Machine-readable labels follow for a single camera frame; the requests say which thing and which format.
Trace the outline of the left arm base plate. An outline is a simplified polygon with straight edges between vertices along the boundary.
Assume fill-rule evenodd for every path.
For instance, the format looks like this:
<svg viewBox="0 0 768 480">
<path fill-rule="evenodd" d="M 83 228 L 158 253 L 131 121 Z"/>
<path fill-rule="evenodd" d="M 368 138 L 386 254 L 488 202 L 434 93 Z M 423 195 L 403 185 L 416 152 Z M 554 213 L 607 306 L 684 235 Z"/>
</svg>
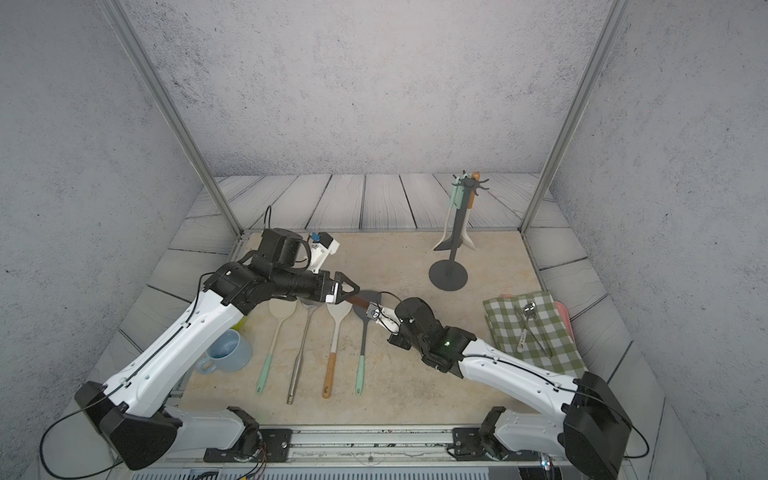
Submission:
<svg viewBox="0 0 768 480">
<path fill-rule="evenodd" d="M 208 448 L 205 463 L 285 463 L 288 461 L 293 430 L 289 428 L 268 428 L 246 430 L 235 445 L 229 449 Z"/>
</svg>

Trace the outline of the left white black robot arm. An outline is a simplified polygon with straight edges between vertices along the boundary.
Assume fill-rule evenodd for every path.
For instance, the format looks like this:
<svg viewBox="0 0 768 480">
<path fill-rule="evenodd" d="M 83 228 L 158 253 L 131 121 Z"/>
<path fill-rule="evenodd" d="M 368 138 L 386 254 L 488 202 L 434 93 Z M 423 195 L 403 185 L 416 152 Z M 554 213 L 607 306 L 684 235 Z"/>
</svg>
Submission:
<svg viewBox="0 0 768 480">
<path fill-rule="evenodd" d="M 251 461 L 261 448 L 256 420 L 239 407 L 193 413 L 165 406 L 172 388 L 203 354 L 256 306 L 271 299 L 338 304 L 360 288 L 322 265 L 338 241 L 266 229 L 257 249 L 206 277 L 196 299 L 145 351 L 103 383 L 88 381 L 75 400 L 94 429 L 133 471 L 181 450 L 218 450 Z M 342 287 L 350 284 L 349 290 Z"/>
</svg>

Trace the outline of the grey spatula mint handle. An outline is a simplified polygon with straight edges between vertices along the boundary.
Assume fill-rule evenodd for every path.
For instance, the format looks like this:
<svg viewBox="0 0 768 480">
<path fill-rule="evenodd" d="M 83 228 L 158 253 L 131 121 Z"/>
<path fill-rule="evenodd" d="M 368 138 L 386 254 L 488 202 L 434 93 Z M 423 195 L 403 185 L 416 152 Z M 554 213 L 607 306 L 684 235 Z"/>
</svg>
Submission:
<svg viewBox="0 0 768 480">
<path fill-rule="evenodd" d="M 358 296 L 369 302 L 380 303 L 381 293 L 373 290 L 362 290 Z M 370 318 L 366 315 L 367 308 L 355 304 L 353 311 L 357 317 L 362 321 L 362 335 L 361 335 L 361 347 L 358 360 L 357 377 L 356 377 L 356 394 L 360 396 L 364 389 L 364 374 L 365 374 L 365 351 L 367 343 L 367 331 Z"/>
</svg>

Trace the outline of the cream spatula light wood handle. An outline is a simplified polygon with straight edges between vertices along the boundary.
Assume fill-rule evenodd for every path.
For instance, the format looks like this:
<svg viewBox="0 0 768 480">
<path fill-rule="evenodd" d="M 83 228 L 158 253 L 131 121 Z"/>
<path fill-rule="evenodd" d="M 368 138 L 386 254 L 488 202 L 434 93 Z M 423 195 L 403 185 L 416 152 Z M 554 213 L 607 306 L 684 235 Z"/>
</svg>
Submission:
<svg viewBox="0 0 768 480">
<path fill-rule="evenodd" d="M 347 301 L 339 304 L 328 304 L 327 309 L 334 321 L 329 357 L 326 367 L 326 373 L 323 383 L 322 398 L 329 399 L 332 396 L 335 366 L 337 360 L 338 341 L 340 337 L 341 324 L 344 318 L 351 312 L 353 305 Z"/>
</svg>

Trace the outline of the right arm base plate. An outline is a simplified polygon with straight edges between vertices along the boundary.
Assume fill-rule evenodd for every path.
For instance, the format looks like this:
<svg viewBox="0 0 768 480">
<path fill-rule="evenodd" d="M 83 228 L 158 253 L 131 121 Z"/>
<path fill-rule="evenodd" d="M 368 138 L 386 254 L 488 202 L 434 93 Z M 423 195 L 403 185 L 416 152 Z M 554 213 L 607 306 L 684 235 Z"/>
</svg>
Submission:
<svg viewBox="0 0 768 480">
<path fill-rule="evenodd" d="M 482 434 L 478 427 L 456 427 L 451 434 L 452 442 L 446 452 L 457 461 L 533 462 L 539 459 L 536 452 L 509 450 L 493 435 Z"/>
</svg>

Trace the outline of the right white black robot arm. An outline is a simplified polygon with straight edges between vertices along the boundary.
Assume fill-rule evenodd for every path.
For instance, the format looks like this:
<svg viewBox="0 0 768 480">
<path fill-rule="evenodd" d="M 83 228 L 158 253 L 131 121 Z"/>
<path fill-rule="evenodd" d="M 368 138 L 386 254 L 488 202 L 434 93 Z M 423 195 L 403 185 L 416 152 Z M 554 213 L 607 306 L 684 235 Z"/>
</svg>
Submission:
<svg viewBox="0 0 768 480">
<path fill-rule="evenodd" d="M 533 415 L 491 409 L 478 431 L 489 458 L 536 452 L 564 457 L 590 479 L 618 477 L 633 424 L 600 376 L 586 372 L 575 378 L 530 365 L 466 330 L 442 325 L 417 297 L 395 308 L 371 306 L 367 314 L 389 331 L 391 344 L 416 348 L 427 366 L 488 385 L 535 409 Z"/>
</svg>

